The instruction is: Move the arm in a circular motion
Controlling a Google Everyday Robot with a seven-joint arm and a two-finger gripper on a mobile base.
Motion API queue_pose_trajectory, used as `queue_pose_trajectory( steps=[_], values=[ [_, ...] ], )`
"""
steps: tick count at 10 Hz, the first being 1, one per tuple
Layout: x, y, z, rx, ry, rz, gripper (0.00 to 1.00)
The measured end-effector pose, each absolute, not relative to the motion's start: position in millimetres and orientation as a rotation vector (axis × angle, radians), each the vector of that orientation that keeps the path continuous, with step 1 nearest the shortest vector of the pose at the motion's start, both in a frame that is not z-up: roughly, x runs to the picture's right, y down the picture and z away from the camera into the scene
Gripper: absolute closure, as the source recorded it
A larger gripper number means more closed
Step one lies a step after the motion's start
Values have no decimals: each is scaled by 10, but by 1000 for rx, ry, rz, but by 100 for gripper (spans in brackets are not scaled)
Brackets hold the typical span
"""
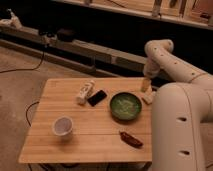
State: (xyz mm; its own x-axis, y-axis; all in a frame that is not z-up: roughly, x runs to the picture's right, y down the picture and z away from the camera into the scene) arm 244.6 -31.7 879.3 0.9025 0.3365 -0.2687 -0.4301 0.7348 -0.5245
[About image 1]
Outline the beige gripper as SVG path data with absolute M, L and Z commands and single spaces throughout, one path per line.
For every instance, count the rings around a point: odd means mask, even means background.
M 144 77 L 142 80 L 142 84 L 141 84 L 141 91 L 144 92 L 145 94 L 142 97 L 142 100 L 150 105 L 153 102 L 154 96 L 156 94 L 155 91 L 152 91 L 152 87 L 151 87 L 151 80 L 147 77 Z

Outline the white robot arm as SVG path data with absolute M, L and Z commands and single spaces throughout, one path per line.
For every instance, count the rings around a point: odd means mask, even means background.
M 165 71 L 151 107 L 152 171 L 206 171 L 200 125 L 213 122 L 213 75 L 174 56 L 170 39 L 145 44 L 143 73 Z

